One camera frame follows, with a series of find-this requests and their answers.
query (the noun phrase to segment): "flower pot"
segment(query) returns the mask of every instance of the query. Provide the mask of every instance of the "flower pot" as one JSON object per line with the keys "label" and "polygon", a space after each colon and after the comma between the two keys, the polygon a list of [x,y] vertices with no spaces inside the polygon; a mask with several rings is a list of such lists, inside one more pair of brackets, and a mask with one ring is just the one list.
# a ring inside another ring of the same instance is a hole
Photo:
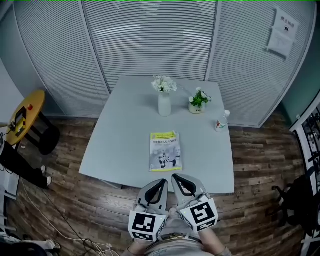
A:
{"label": "flower pot", "polygon": [[204,113],[205,112],[205,106],[202,106],[202,107],[198,107],[198,106],[194,106],[192,105],[191,103],[189,103],[189,111],[192,113],[192,114],[201,114],[201,113]]}
{"label": "flower pot", "polygon": [[167,92],[159,92],[158,97],[158,110],[159,115],[162,117],[170,116],[171,114],[171,101],[170,94]]}

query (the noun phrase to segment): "tabletop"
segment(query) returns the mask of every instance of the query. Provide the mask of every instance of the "tabletop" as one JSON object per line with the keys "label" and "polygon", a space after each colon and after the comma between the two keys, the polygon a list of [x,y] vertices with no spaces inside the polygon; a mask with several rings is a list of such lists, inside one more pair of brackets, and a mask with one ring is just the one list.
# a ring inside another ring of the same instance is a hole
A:
{"label": "tabletop", "polygon": [[[25,130],[19,135],[19,137],[16,136],[15,132],[10,132],[6,136],[6,141],[10,145],[15,145],[18,142],[20,142],[24,136],[29,132],[31,127],[34,125],[41,109],[43,108],[45,103],[45,92],[43,90],[36,90],[29,94],[22,102],[21,104],[16,108],[15,112],[13,113],[11,120],[14,120],[16,118],[16,114],[21,110],[22,107],[25,107],[26,109],[26,119],[25,119]],[[28,109],[28,105],[31,104],[33,106],[32,110]]]}
{"label": "tabletop", "polygon": [[[80,173],[100,180],[143,188],[148,183],[183,173],[202,181],[209,193],[233,193],[234,169],[229,130],[215,131],[224,112],[219,85],[174,79],[171,115],[158,113],[158,93],[152,77],[121,77],[107,101],[84,154]],[[188,110],[189,97],[201,87],[212,102],[205,113]],[[182,172],[149,172],[150,133],[176,131],[180,135]]]}

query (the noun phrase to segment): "yellow round table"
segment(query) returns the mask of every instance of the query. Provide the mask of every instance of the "yellow round table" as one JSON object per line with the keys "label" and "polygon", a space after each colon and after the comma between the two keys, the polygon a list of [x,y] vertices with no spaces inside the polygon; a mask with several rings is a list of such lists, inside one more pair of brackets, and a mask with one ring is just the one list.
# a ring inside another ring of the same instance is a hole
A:
{"label": "yellow round table", "polygon": [[[26,138],[32,144],[38,147],[43,155],[48,155],[55,149],[56,145],[59,142],[60,132],[59,129],[52,125],[51,122],[41,112],[45,103],[45,98],[46,95],[43,90],[36,90],[28,95],[16,108],[10,121],[14,121],[16,118],[16,114],[22,109],[22,107],[25,107],[25,129],[21,134],[19,134],[19,136],[16,136],[16,131],[8,129],[6,141],[11,146],[19,143],[23,138]],[[34,123],[38,117],[48,126],[48,129],[44,133],[41,133],[34,127]],[[28,134],[30,130],[38,136],[38,140]]]}

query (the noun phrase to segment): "bottle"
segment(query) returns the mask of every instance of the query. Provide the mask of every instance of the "bottle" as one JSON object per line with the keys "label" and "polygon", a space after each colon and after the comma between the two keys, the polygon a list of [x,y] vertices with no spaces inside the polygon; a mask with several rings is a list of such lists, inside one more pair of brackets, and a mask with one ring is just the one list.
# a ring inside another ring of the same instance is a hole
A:
{"label": "bottle", "polygon": [[224,128],[227,126],[228,124],[228,117],[230,116],[230,111],[229,110],[225,110],[223,115],[221,115],[218,119],[218,121],[216,122],[216,125],[215,125],[215,130],[218,132],[218,133],[221,133]]}

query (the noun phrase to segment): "green plant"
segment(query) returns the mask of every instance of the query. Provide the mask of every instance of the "green plant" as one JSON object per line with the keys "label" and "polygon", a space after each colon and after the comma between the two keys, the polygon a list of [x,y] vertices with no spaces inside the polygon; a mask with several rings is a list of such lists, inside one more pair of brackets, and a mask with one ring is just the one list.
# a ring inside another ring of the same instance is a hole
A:
{"label": "green plant", "polygon": [[208,102],[211,102],[211,97],[207,96],[205,91],[201,90],[200,87],[198,87],[196,90],[197,92],[195,96],[189,98],[189,102],[193,106],[198,106],[199,108],[201,108],[203,105],[207,104]]}

